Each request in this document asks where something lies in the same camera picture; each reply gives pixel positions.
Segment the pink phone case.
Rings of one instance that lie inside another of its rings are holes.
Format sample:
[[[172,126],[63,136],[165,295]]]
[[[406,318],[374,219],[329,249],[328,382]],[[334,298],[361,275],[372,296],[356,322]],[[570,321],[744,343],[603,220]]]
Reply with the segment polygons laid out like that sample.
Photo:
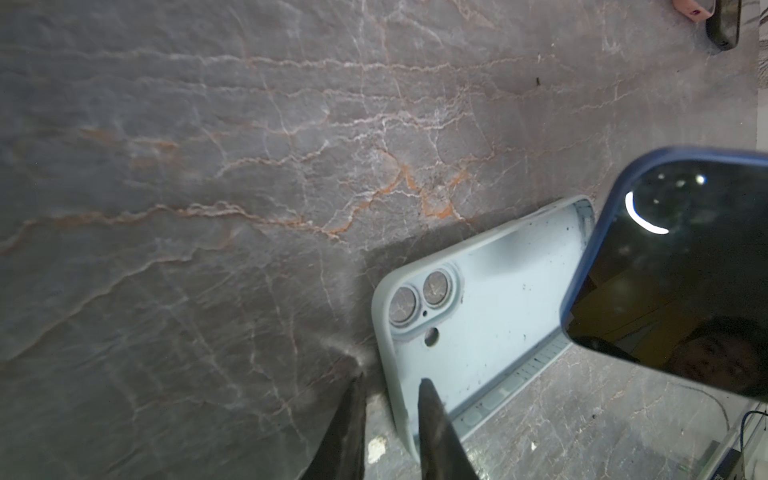
[[[706,21],[712,17],[715,0],[672,0],[674,9],[694,23]]]

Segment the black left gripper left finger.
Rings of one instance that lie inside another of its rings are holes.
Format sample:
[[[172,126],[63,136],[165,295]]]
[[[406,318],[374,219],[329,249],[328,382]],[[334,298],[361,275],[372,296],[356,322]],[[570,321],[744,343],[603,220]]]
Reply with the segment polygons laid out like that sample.
[[[365,375],[360,373],[342,395],[303,480],[364,478],[366,409]]]

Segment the blue-edged smartphone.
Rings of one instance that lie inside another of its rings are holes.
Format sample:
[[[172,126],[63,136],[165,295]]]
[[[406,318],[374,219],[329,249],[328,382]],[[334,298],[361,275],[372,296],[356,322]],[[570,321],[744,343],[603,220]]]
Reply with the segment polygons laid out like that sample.
[[[767,156],[677,146],[618,177],[563,301],[604,355],[767,398]]]

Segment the clear teal phone case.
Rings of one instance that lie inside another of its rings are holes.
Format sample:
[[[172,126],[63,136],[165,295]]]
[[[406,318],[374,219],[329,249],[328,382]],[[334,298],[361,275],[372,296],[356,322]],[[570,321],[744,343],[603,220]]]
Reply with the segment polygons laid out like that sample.
[[[430,380],[460,439],[569,345],[560,307],[595,223],[571,197],[389,273],[371,316],[397,435],[419,452],[418,393]]]

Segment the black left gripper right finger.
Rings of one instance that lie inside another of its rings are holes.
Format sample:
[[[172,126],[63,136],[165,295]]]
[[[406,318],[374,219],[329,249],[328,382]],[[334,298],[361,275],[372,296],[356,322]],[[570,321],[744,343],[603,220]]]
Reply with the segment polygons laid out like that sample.
[[[421,478],[478,480],[434,383],[421,380],[418,396]]]

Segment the black phone case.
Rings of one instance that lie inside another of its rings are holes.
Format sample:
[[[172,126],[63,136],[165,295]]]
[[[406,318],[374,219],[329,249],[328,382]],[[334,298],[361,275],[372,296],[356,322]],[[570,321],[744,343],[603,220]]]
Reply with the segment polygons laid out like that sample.
[[[708,39],[722,51],[734,49],[739,42],[741,0],[716,0],[712,16],[706,20]]]

